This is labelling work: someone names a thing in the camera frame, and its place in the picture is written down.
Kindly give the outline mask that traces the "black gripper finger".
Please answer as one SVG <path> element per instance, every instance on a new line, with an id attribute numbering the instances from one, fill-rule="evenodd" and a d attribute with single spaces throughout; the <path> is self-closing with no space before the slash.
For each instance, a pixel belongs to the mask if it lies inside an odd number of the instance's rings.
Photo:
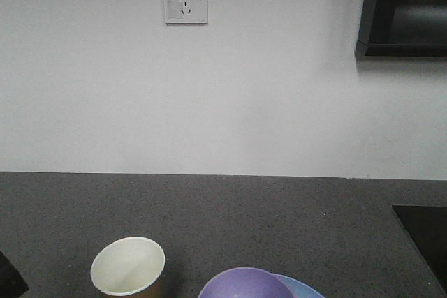
<path id="1" fill-rule="evenodd" d="M 16 270 L 3 253 L 1 253 L 0 290 L 1 298 L 19 298 L 29 290 L 29 286 L 20 272 Z"/>

